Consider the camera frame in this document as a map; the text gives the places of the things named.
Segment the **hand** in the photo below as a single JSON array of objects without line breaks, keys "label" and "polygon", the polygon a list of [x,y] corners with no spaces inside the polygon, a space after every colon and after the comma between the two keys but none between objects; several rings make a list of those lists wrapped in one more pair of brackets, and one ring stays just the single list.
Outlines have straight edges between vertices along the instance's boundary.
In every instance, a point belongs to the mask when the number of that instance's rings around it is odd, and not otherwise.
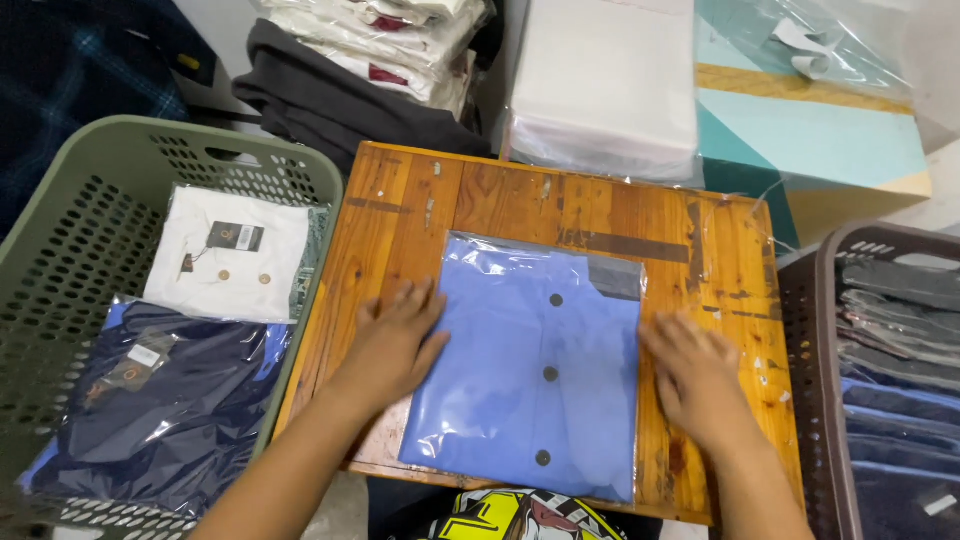
[{"label": "hand", "polygon": [[371,416],[416,390],[450,340],[449,331],[437,331],[424,341],[446,307],[446,295],[433,292],[431,278],[406,281],[379,315],[378,299],[361,306],[353,345],[330,386]]},{"label": "hand", "polygon": [[711,458],[766,442],[737,378],[740,352],[729,340],[680,314],[658,313],[654,325],[637,331],[657,360],[663,413]]}]

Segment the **plastic basket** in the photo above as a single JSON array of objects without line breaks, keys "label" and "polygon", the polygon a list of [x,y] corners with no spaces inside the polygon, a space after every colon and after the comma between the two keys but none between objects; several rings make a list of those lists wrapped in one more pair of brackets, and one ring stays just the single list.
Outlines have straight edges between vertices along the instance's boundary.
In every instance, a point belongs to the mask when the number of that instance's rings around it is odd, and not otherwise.
[{"label": "plastic basket", "polygon": [[[38,519],[80,528],[122,525],[121,538],[135,530],[133,522],[165,521],[157,511],[115,511],[120,505],[94,501],[24,508],[14,504],[20,498],[13,483],[58,426],[60,404],[113,295],[142,293],[174,183],[288,205],[330,204],[317,279],[303,310],[310,312],[344,197],[329,159],[280,140],[138,116],[112,116],[76,132],[0,246],[0,537],[36,534],[30,523]],[[273,434],[305,326],[294,335],[254,455]],[[167,518],[164,531],[149,536],[180,534],[170,526],[182,520]]]},{"label": "plastic basket", "polygon": [[783,326],[810,527],[821,540],[864,539],[844,419],[836,337],[837,258],[928,255],[960,261],[960,239],[876,221],[851,223],[780,270]]}]

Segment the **navy shirt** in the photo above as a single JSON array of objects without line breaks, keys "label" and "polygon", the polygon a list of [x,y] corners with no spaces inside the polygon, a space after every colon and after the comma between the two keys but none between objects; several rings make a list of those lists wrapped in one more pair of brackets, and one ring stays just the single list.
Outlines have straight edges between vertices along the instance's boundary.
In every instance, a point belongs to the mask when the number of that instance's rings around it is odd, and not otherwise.
[{"label": "navy shirt", "polygon": [[[21,484],[55,497],[202,516],[250,460],[289,334],[286,325],[114,304],[64,424]],[[118,366],[134,365],[122,362],[131,362],[145,335],[166,340],[154,351],[158,367],[142,385],[104,383]]]},{"label": "navy shirt", "polygon": [[[540,248],[448,240],[438,328],[452,338],[414,395],[399,459],[632,501],[639,297],[605,296],[588,257]],[[639,290],[642,265],[616,263]],[[595,282],[611,274],[593,266]]]}]

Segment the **wood grain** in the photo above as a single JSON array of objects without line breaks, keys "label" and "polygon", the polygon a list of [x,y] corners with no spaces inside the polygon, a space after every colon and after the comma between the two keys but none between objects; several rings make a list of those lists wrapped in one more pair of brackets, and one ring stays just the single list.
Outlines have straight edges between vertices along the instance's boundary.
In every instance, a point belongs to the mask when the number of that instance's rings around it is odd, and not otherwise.
[{"label": "wood grain", "polygon": [[[363,301],[392,297],[403,279],[439,277],[450,230],[642,261],[649,279],[643,320],[685,310],[743,351],[740,382],[803,504],[766,204],[412,148],[360,148],[276,435],[339,367]],[[374,420],[346,469],[466,489],[493,485],[397,461],[409,411],[408,398]],[[636,470],[634,504],[592,503],[714,523],[708,467],[663,418],[647,356],[639,370]]]}]

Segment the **green laundry basket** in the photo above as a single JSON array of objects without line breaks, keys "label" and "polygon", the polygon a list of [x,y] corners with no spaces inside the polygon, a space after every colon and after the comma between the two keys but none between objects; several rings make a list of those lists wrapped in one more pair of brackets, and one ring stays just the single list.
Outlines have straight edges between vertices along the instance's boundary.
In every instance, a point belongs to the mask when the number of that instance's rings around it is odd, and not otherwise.
[{"label": "green laundry basket", "polygon": [[94,122],[66,141],[0,246],[0,539],[36,535],[34,523],[129,540],[176,540],[192,527],[119,503],[25,506],[14,485],[60,424],[113,295],[142,294],[174,183],[330,205],[316,279],[254,455],[273,434],[343,202],[339,171],[324,155],[276,139],[139,116]]}]

